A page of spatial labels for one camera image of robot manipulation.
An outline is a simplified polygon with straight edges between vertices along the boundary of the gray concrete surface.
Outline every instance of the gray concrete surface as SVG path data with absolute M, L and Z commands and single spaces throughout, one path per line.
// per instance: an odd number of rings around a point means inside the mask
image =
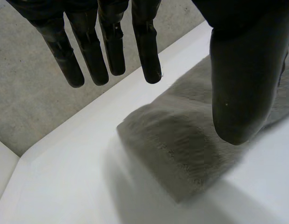
M 163 0 L 155 26 L 164 50 L 203 21 L 190 0 Z M 97 87 L 71 32 L 66 32 L 85 75 L 85 85 L 71 88 L 40 34 L 6 1 L 0 0 L 0 141 L 21 156 L 38 140 L 140 67 L 130 7 L 122 21 L 127 71 Z M 101 31 L 97 27 L 99 39 Z

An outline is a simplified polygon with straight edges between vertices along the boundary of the black finger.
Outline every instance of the black finger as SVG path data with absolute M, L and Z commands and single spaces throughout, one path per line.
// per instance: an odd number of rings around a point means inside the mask
M 263 127 L 288 46 L 289 1 L 274 4 L 255 23 L 237 32 L 213 30 L 213 120 L 223 140 L 239 145 Z
M 30 22 L 42 34 L 68 83 L 81 87 L 84 77 L 64 30 L 63 13 L 58 18 Z
M 77 2 L 77 7 L 75 7 L 76 1 L 70 3 L 71 4 L 67 4 L 65 7 L 67 10 L 65 13 L 70 20 L 73 33 L 79 44 L 89 73 L 96 85 L 104 85 L 108 83 L 109 76 L 103 59 L 100 42 L 95 31 L 98 3 L 91 1 L 91 5 L 82 5 L 86 10 L 82 12 L 81 2 Z
M 125 73 L 123 52 L 123 33 L 120 26 L 123 14 L 128 7 L 128 0 L 98 0 L 99 22 L 109 62 L 110 71 L 119 76 Z
M 133 28 L 144 77 L 150 84 L 161 80 L 162 71 L 153 24 L 161 0 L 132 0 Z

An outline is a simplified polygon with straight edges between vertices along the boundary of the gray fur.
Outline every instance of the gray fur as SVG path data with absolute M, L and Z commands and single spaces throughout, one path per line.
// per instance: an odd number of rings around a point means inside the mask
M 126 149 L 136 155 L 179 202 L 203 192 L 243 154 L 216 134 L 211 112 L 211 64 L 206 57 L 151 104 L 119 126 Z M 289 113 L 289 56 L 267 125 Z

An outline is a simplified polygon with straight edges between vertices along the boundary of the white wall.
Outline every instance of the white wall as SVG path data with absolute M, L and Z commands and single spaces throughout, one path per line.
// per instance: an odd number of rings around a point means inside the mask
M 14 172 L 19 157 L 0 142 L 0 198 Z

